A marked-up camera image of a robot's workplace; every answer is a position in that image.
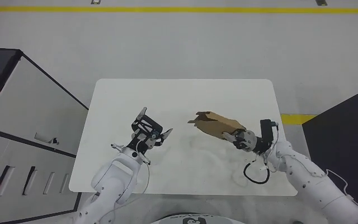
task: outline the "yellow floor line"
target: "yellow floor line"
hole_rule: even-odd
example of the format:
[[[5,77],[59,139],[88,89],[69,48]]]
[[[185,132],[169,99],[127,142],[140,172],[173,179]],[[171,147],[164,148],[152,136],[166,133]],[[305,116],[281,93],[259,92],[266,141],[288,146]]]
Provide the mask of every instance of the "yellow floor line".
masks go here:
[[[303,124],[316,115],[312,114],[281,114],[281,120],[283,124]]]
[[[0,6],[0,12],[137,12],[137,13],[309,13],[358,14],[358,8],[240,8],[240,7],[101,7]]]

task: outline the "brown cardboard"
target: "brown cardboard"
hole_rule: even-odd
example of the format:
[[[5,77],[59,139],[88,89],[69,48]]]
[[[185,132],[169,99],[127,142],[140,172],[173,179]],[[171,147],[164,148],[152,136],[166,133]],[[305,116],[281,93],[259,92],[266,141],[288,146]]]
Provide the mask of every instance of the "brown cardboard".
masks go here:
[[[246,128],[236,120],[225,118],[211,111],[197,112],[196,115],[198,115],[197,118],[188,121],[188,123],[194,123],[194,126],[204,133],[220,139],[224,139],[222,137],[223,132],[233,133],[237,129],[246,130]]]

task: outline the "white table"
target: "white table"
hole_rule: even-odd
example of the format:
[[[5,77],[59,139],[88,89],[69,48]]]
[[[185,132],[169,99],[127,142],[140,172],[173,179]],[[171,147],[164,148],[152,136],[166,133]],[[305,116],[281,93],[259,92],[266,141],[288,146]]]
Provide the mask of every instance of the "white table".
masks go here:
[[[275,92],[269,80],[134,80],[104,79],[96,84],[81,143],[69,183],[74,192],[94,192],[90,183],[97,170],[117,153],[111,143],[127,145],[131,123],[141,109],[163,126],[174,128],[162,147],[146,153],[152,160],[148,194],[196,195],[284,195],[297,191],[284,173],[271,174],[268,183],[257,185],[243,176],[253,153],[237,150],[232,144],[187,124],[197,111],[213,111],[236,119],[258,136],[260,120],[280,124],[285,139]],[[264,180],[261,159],[248,175]],[[147,182],[142,167],[135,193]]]

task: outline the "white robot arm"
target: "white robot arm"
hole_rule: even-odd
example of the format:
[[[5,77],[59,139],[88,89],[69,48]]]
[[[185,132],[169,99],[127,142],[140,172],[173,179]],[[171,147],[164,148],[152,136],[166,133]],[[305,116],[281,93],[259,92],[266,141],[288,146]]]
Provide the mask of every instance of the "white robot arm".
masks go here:
[[[328,175],[307,156],[294,151],[290,142],[276,141],[271,147],[272,127],[276,127],[278,131],[278,124],[270,120],[262,121],[262,138],[245,129],[231,134],[223,133],[223,137],[240,150],[252,151],[262,156],[268,172],[267,161],[274,166],[274,172],[285,172],[288,181],[303,200],[311,207],[321,210],[330,222],[357,224],[358,206],[353,198],[341,192]]]
[[[123,205],[133,192],[141,165],[150,165],[150,161],[144,156],[145,152],[154,146],[161,146],[172,132],[169,129],[162,133],[162,126],[146,116],[146,110],[147,108],[143,108],[131,125],[134,131],[132,141],[127,146],[111,145],[119,154],[103,165],[93,177],[91,186],[97,193],[85,202],[76,218],[76,224],[114,223],[113,211],[117,206]],[[129,168],[131,174],[117,167],[115,162]]]

